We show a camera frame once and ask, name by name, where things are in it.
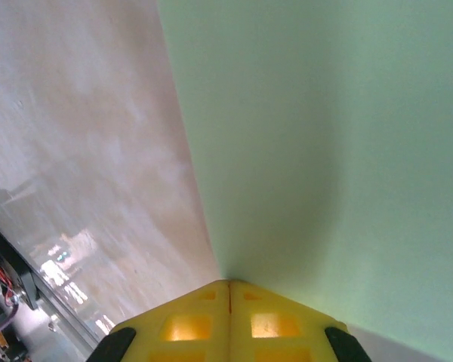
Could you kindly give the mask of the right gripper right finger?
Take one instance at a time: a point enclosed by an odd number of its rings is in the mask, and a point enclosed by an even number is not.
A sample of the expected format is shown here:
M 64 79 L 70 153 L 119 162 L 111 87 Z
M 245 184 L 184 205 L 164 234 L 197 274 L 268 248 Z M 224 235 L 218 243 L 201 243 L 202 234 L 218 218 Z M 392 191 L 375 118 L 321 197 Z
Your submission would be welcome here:
M 242 281 L 230 282 L 231 361 L 367 361 L 347 325 Z

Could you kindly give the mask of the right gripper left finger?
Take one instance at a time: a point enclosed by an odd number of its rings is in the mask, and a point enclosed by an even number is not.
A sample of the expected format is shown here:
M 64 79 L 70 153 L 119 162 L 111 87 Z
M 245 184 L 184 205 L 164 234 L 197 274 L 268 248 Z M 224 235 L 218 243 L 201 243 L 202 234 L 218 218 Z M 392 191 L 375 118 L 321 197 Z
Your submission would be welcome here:
M 117 324 L 94 361 L 228 361 L 230 283 L 215 281 Z

